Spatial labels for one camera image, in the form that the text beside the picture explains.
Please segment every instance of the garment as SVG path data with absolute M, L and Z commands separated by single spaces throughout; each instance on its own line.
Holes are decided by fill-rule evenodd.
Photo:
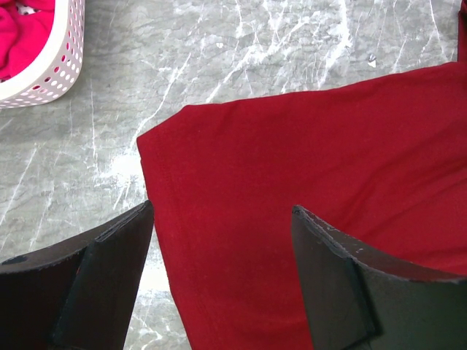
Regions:
M 187 106 L 140 136 L 193 349 L 312 349 L 290 239 L 297 204 L 396 257 L 467 275 L 466 102 L 467 63 L 447 63 Z
M 14 77 L 40 54 L 53 25 L 55 0 L 23 0 L 39 10 L 21 15 L 15 1 L 0 0 L 0 79 Z

